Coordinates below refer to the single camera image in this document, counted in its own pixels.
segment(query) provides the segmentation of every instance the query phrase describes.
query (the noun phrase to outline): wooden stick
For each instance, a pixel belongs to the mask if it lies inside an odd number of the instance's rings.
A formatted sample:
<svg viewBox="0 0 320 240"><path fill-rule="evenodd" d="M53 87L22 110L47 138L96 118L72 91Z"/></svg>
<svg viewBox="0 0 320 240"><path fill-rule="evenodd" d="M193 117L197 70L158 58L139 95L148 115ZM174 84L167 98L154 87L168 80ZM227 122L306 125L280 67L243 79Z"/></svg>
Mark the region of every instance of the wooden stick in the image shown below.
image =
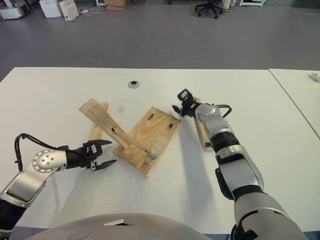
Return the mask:
<svg viewBox="0 0 320 240"><path fill-rule="evenodd" d="M103 108L96 100L90 99L88 102L83 104L79 111L82 112L92 122L97 124L104 132L106 132L123 148L128 148L130 142L115 134L112 131L112 128L115 127L123 133L125 133L125 131L116 123L116 121L107 112L103 110Z"/></svg>
<svg viewBox="0 0 320 240"><path fill-rule="evenodd" d="M100 103L101 108L106 112L108 110L108 103L107 102L102 102ZM91 140L98 140L101 139L102 137L102 129L95 124L94 122L92 123L90 134L89 134L89 141Z"/></svg>
<svg viewBox="0 0 320 240"><path fill-rule="evenodd" d="M149 150L147 147L143 146L140 142L138 142L137 140L133 139L132 137L128 136L126 133L124 133L123 131L117 129L116 127L112 128L112 131L119 135L121 138L127 140L128 142L132 143L133 145L136 145L138 148L140 148L141 150L145 151L146 153L150 153L151 150Z"/></svg>
<svg viewBox="0 0 320 240"><path fill-rule="evenodd" d="M196 98L195 101L197 103L200 103L200 99L199 98ZM194 123L195 123L195 128L196 128L196 131L198 133L198 136L199 136L199 140L200 140L200 143L201 145L208 149L208 150L211 150L212 149L212 144L208 138L208 135L206 133L206 130L205 130L205 127L204 125L194 117Z"/></svg>

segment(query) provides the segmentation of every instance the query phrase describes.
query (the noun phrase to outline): white machine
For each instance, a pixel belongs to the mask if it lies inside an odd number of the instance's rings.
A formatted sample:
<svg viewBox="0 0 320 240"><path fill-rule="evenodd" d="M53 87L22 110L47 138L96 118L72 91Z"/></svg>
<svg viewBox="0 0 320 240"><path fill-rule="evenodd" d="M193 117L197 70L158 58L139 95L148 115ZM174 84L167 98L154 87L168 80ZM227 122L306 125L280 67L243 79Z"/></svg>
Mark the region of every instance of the white machine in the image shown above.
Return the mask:
<svg viewBox="0 0 320 240"><path fill-rule="evenodd" d="M4 0L6 6L0 7L0 16L3 19L20 19L30 12L30 7L24 1Z"/></svg>
<svg viewBox="0 0 320 240"><path fill-rule="evenodd" d="M79 16L79 12L74 0L63 0L59 4L66 21L73 21Z"/></svg>
<svg viewBox="0 0 320 240"><path fill-rule="evenodd" d="M58 0L40 0L39 3L47 19L62 17Z"/></svg>

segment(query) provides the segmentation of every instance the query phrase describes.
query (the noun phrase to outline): wooden block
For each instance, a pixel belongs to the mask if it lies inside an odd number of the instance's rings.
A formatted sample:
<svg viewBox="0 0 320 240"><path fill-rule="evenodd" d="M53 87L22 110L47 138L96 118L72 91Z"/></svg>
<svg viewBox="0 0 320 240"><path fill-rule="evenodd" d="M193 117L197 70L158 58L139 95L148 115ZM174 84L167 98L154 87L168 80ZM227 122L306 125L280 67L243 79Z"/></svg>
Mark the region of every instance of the wooden block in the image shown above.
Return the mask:
<svg viewBox="0 0 320 240"><path fill-rule="evenodd" d="M197 103L200 103L200 99L199 98L196 98L195 101ZM198 133L198 136L199 136L199 140L200 140L200 143L201 145L206 149L206 150L213 150L212 148L212 144L210 142L210 139L208 138L208 135L206 133L206 130L205 130L205 127L204 125L202 124L202 122L200 122L198 119L196 119L194 117L194 123L195 123L195 128L196 128L196 131Z"/></svg>
<svg viewBox="0 0 320 240"><path fill-rule="evenodd" d="M165 138L167 145L160 155L151 163L145 163L147 153L133 144L130 144L127 149L118 146L113 153L148 177L177 133L180 125L181 120L155 107L151 107L128 135L148 149L152 148L158 137Z"/></svg>
<svg viewBox="0 0 320 240"><path fill-rule="evenodd" d="M100 105L105 112L108 110L108 103L107 102L102 102L102 103L100 103ZM98 139L101 139L101 137L102 137L102 129L96 123L93 122L92 126L91 126L88 141L98 140Z"/></svg>
<svg viewBox="0 0 320 240"><path fill-rule="evenodd" d="M82 112L92 122L97 124L118 144L120 144L124 148L127 148L129 146L130 143L128 141L116 135L112 131L112 128L117 128L121 131L123 131L123 129L116 123L115 120L113 120L113 118L106 111L103 110L103 108L96 100L90 99L88 102L82 105L79 111Z"/></svg>

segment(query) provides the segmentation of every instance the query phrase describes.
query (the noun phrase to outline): rectangular slot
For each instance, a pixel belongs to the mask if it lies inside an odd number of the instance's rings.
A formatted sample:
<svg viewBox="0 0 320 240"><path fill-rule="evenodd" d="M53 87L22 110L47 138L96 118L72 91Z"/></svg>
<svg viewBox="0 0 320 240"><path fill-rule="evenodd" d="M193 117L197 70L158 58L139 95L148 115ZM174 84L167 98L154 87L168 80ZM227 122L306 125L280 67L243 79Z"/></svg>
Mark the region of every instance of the rectangular slot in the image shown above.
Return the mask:
<svg viewBox="0 0 320 240"><path fill-rule="evenodd" d="M170 131L174 125L172 123L169 124L169 126L166 128L167 131Z"/></svg>
<svg viewBox="0 0 320 240"><path fill-rule="evenodd" d="M148 121L150 121L154 117L154 114L151 113L151 115L148 117Z"/></svg>

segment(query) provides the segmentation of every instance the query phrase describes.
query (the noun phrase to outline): cardboard box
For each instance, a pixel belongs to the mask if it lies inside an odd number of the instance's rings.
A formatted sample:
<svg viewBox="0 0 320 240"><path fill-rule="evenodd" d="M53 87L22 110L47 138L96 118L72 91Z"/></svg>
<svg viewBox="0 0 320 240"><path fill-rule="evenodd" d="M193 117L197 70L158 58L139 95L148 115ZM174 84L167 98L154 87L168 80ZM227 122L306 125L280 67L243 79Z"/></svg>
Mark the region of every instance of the cardboard box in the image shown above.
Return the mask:
<svg viewBox="0 0 320 240"><path fill-rule="evenodd" d="M106 10L124 11L126 8L126 0L104 0Z"/></svg>

